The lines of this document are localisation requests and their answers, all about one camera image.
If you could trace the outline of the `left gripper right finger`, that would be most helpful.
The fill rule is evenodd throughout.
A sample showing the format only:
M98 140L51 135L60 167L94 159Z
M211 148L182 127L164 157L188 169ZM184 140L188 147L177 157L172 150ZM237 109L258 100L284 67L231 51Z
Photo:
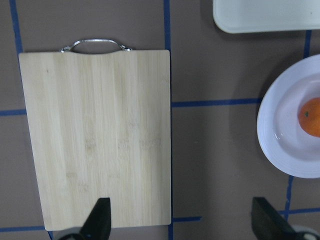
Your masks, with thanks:
M253 197L251 228L258 240L294 240L296 231L264 197Z

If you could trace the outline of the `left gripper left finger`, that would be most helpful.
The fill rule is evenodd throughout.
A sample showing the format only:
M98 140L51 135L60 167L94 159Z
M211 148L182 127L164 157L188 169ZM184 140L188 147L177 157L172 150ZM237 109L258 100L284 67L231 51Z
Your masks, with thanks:
M108 240L111 233L111 201L99 198L79 231L84 240Z

